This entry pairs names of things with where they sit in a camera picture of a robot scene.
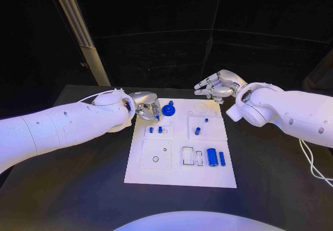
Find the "dark gray table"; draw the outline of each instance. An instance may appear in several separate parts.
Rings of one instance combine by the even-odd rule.
[[[67,85],[56,105],[106,87]],[[200,98],[191,90],[147,90],[160,98]],[[309,173],[298,140],[266,124],[256,128],[222,116],[236,189],[124,184],[134,125],[89,142],[36,156],[14,166],[0,189],[1,230],[111,230],[157,213],[213,211],[289,231],[333,229],[333,188]],[[314,164],[333,177],[328,149],[309,145]]]

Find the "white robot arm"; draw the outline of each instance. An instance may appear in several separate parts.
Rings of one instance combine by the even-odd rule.
[[[92,96],[92,104],[80,102]],[[92,96],[0,120],[0,173],[24,159],[119,131],[131,125],[134,113],[145,120],[160,119],[158,98],[151,92],[126,95],[122,90],[109,90]]]
[[[236,98],[226,114],[236,122],[243,118],[253,126],[275,124],[282,132],[301,140],[333,148],[333,97],[284,91],[266,83],[247,84],[230,71],[220,70],[196,86],[194,94],[222,104],[223,97]]]

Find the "dark wall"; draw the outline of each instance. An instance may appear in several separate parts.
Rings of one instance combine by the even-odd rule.
[[[95,85],[51,1],[1,5],[0,118],[51,106],[66,84]]]
[[[298,89],[328,52],[331,1],[77,3],[113,85],[191,88],[229,69]]]

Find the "robotic hand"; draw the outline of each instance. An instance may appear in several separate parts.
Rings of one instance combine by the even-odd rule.
[[[194,94],[223,104],[233,96],[226,114],[236,122],[243,118],[253,126],[275,124],[282,132],[301,140],[333,148],[333,98],[301,91],[284,91],[266,83],[247,84],[230,71],[220,70],[196,86]]]
[[[96,96],[92,103],[82,103],[92,96]],[[131,125],[134,113],[144,120],[160,120],[154,93],[126,95],[113,89],[92,96],[76,103],[0,120],[0,173],[24,159],[119,131]]]

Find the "white board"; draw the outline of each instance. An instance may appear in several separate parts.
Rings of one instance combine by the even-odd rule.
[[[161,116],[158,123],[136,117],[124,183],[236,188],[219,105],[211,100],[161,98],[161,106],[170,100],[175,108],[173,116]],[[191,148],[193,155],[187,148],[183,153],[183,147]],[[209,148],[216,149],[216,167],[209,166]],[[223,167],[219,152],[223,152]]]

